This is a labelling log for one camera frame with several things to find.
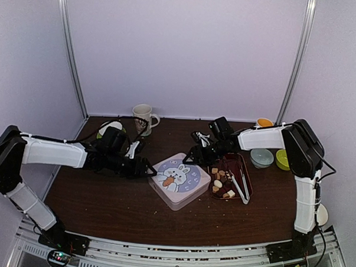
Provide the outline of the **lilac bunny tin lid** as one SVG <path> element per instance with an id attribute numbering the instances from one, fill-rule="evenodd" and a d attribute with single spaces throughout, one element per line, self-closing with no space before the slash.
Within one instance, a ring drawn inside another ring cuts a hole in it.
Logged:
<path id="1" fill-rule="evenodd" d="M 171 156 L 153 167 L 157 170 L 157 175 L 150 179 L 162 184 L 165 189 L 178 191 L 178 186 L 188 183 L 194 188 L 199 183 L 209 183 L 210 175 L 197 165 L 185 165 L 182 163 L 186 155 L 182 152 Z"/>

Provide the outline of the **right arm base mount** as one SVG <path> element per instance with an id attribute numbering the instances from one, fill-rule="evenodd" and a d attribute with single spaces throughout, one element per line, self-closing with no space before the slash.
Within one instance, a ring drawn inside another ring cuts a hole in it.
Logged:
<path id="1" fill-rule="evenodd" d="M 269 244 L 266 251 L 269 263 L 282 263 L 283 267 L 309 267 L 308 257 L 317 253 L 315 246 L 296 250 L 291 241 Z"/>

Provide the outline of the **white metal tongs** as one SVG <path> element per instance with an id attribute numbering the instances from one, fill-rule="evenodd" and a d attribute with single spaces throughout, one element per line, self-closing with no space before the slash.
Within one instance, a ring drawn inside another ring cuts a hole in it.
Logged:
<path id="1" fill-rule="evenodd" d="M 230 159 L 224 158 L 223 166 L 224 170 L 229 173 L 228 180 L 234 188 L 236 197 L 239 197 L 243 204 L 249 204 L 252 195 L 252 187 L 242 157 Z"/>

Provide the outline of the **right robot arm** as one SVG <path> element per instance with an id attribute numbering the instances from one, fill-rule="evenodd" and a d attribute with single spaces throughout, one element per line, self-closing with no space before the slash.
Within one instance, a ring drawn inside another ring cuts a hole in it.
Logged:
<path id="1" fill-rule="evenodd" d="M 289 168 L 296 183 L 296 217 L 293 240 L 287 244 L 290 257 L 298 258 L 312 245 L 314 233 L 320 222 L 317 211 L 320 205 L 320 183 L 325 160 L 324 147 L 308 122 L 298 119 L 268 127 L 249 127 L 235 131 L 225 117 L 211 121 L 209 127 L 215 136 L 201 132 L 191 134 L 197 143 L 183 159 L 185 165 L 209 166 L 225 155 L 253 149 L 284 149 Z"/>

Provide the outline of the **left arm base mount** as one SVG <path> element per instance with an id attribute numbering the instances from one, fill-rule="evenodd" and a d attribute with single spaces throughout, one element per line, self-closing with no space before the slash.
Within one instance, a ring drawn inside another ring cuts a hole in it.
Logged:
<path id="1" fill-rule="evenodd" d="M 53 242 L 46 234 L 40 234 L 38 243 L 51 248 L 47 253 L 47 262 L 51 267 L 66 267 L 74 257 L 86 255 L 90 239 L 66 233 L 62 242 Z"/>

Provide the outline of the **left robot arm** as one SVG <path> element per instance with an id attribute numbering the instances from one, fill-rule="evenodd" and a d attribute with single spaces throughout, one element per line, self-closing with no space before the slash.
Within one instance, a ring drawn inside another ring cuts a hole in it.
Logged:
<path id="1" fill-rule="evenodd" d="M 57 249 L 69 243 L 63 223 L 41 200 L 21 175 L 22 170 L 50 171 L 53 167 L 77 170 L 111 170 L 125 178 L 146 178 L 157 174 L 149 160 L 141 157 L 139 131 L 130 140 L 116 120 L 95 130 L 94 141 L 54 139 L 19 130 L 10 125 L 0 136 L 0 193 L 28 216 L 41 234 Z"/>

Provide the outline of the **lilac tin box with dividers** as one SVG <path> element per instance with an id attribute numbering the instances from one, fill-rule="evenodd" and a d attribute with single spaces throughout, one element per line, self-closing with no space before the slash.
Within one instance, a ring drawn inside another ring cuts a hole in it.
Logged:
<path id="1" fill-rule="evenodd" d="M 174 192 L 170 189 L 165 189 L 162 184 L 157 183 L 152 179 L 148 180 L 148 183 L 172 211 L 178 211 L 196 198 L 199 198 L 207 191 L 209 186 L 209 183 L 199 183 L 192 188 L 190 184 L 184 183 L 183 185 L 178 186 L 178 191 Z"/>

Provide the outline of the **red chocolate tray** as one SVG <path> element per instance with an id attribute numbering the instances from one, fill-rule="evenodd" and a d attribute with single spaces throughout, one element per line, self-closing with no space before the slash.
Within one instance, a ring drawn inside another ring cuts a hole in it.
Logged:
<path id="1" fill-rule="evenodd" d="M 241 200 L 249 204 L 253 188 L 244 158 L 240 154 L 227 154 L 207 167 L 211 182 L 209 192 L 217 200 Z"/>

